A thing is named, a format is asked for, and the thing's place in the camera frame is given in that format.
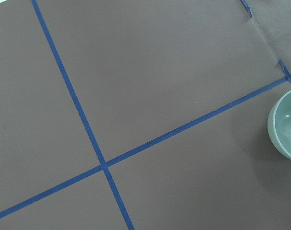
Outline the light green bowl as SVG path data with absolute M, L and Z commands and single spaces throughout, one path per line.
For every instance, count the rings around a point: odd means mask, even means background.
M 267 129 L 274 147 L 291 160 L 291 91 L 284 94 L 271 108 Z

